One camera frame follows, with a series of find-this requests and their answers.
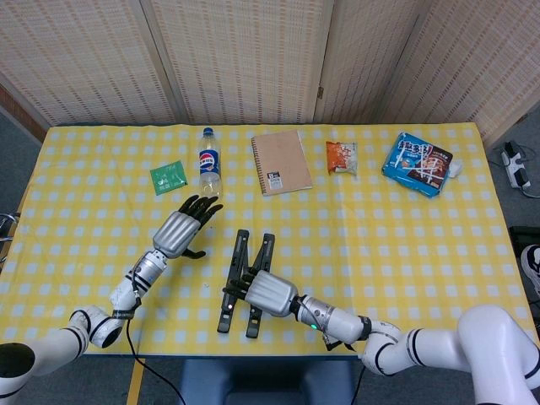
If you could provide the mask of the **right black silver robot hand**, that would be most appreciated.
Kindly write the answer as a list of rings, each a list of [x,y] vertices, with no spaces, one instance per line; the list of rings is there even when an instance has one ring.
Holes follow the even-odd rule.
[[[248,281],[231,280],[223,292],[271,316],[286,317],[292,313],[290,307],[298,296],[298,289],[293,283],[266,271],[260,271],[254,277],[247,274],[247,277]]]

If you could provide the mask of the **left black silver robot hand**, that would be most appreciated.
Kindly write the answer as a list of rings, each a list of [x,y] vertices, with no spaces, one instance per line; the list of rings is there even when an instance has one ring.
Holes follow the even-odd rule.
[[[206,256],[205,251],[193,251],[189,245],[203,226],[223,208],[219,197],[190,196],[174,211],[153,237],[154,249],[168,259],[187,257],[193,260]]]

